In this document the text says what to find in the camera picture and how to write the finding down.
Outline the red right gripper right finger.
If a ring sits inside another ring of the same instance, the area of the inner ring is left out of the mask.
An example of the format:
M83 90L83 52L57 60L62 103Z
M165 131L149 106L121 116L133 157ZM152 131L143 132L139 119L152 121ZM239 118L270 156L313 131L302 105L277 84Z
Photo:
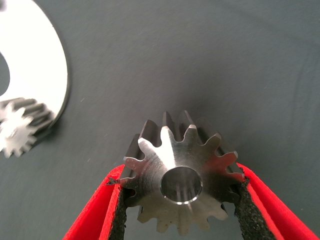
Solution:
M240 201L235 205L243 239L319 239L251 169L242 164L238 167L245 176L239 186Z

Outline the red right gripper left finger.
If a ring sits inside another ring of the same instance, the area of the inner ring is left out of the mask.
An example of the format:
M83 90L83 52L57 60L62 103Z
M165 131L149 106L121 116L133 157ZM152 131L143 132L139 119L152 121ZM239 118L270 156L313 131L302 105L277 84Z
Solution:
M125 166L112 169L71 225L64 240L123 240L126 229L125 199L132 193L120 186Z

